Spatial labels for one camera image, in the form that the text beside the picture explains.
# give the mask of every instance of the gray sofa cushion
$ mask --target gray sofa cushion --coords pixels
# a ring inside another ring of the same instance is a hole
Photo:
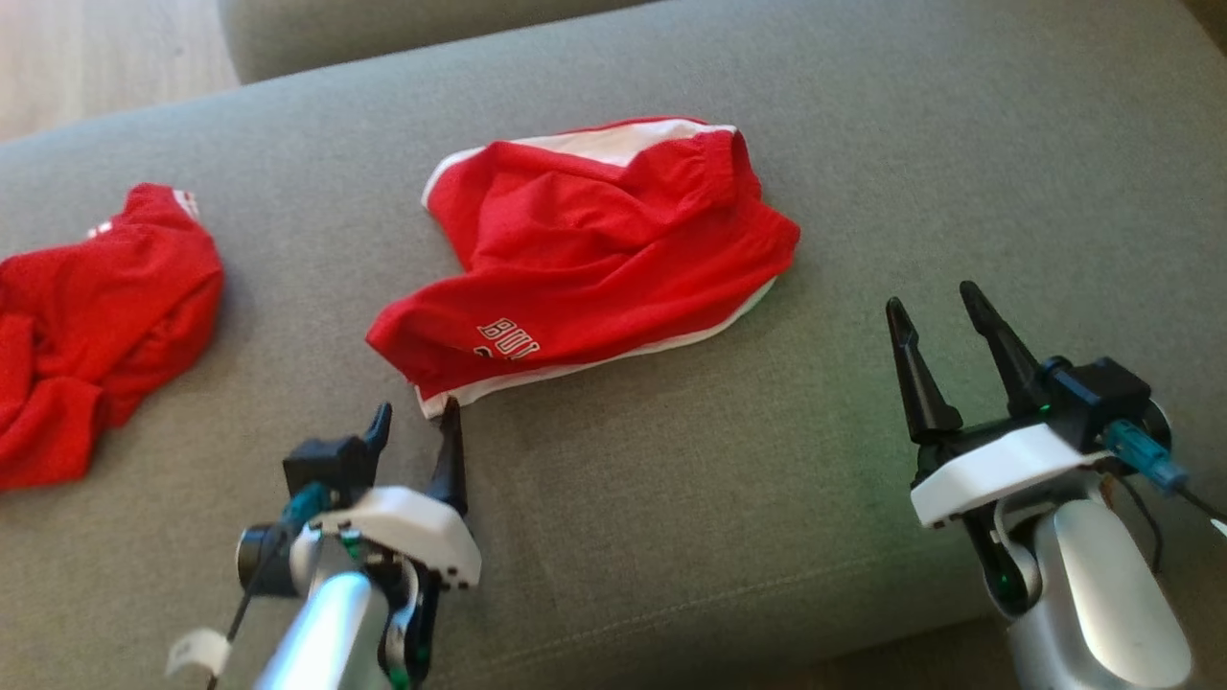
[[[957,298],[973,277],[1040,356],[1110,354],[1152,382],[1227,500],[1227,63],[1179,5],[659,2],[0,147],[0,254],[80,238],[148,179],[196,192],[228,270],[212,349],[85,481],[0,497],[5,684],[164,686],[169,642],[228,622],[234,539],[280,510],[280,458],[380,400],[380,479],[421,486],[436,432],[362,336],[459,270],[417,204],[431,169],[645,113],[742,128],[802,226],[796,263],[710,341],[466,410],[486,570],[443,604],[432,688],[691,686],[985,613],[966,538],[908,502],[894,293],[968,422],[1005,403]],[[1227,683],[1227,550],[1153,508],[1163,582]],[[234,686],[294,610],[253,607]]]
[[[650,0],[217,0],[243,83]]]

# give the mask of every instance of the white tape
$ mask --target white tape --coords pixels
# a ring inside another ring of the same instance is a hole
[[[226,669],[229,649],[229,642],[221,632],[207,627],[193,630],[171,647],[166,674],[174,675],[185,665],[199,665],[218,676]]]

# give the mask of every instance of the black wire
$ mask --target black wire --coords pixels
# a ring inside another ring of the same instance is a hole
[[[290,534],[287,532],[281,530],[281,534],[277,537],[277,543],[272,546],[272,549],[264,552],[260,557],[260,562],[255,564],[255,570],[252,572],[252,580],[248,580],[247,587],[243,588],[243,598],[238,602],[238,610],[234,611],[229,631],[226,634],[227,642],[234,642],[234,637],[238,636],[238,627],[243,625],[243,616],[247,615],[247,608],[252,605],[252,598],[255,595],[255,583],[260,581],[260,576],[264,575],[264,568],[272,561],[272,556],[281,550],[281,546],[285,545],[288,535]],[[217,690],[216,675],[211,675],[209,678],[207,690]]]
[[[1151,527],[1151,532],[1155,534],[1155,555],[1151,556],[1151,572],[1158,575],[1163,559],[1163,530],[1160,529],[1158,521],[1156,521],[1155,516],[1151,514],[1150,510],[1146,507],[1146,502],[1142,501],[1142,495],[1134,489],[1134,485],[1125,481],[1125,478],[1115,471],[1113,471],[1112,475],[1115,476],[1117,483],[1124,486],[1125,491],[1129,492],[1129,496],[1134,500],[1134,505],[1137,506],[1137,512],[1142,514],[1142,518],[1146,519],[1146,524]]]
[[[1221,523],[1227,524],[1227,514],[1223,514],[1222,511],[1215,508],[1210,503],[1199,498],[1193,491],[1189,491],[1188,487],[1180,486],[1179,489],[1175,490],[1175,492],[1179,494],[1180,497],[1184,498],[1185,501],[1193,503],[1193,506],[1196,507],[1199,511],[1206,513],[1207,516]]]

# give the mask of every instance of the red garment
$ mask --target red garment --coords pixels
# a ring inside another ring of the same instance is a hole
[[[141,184],[86,242],[0,263],[0,490],[81,478],[102,427],[205,350],[222,265],[195,215]]]
[[[687,345],[748,311],[793,259],[741,134],[688,119],[498,141],[444,160],[423,204],[465,274],[379,314],[367,341],[447,397]]]

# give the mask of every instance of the sofa armrest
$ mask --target sofa armrest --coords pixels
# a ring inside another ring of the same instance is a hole
[[[652,0],[217,0],[244,83]]]

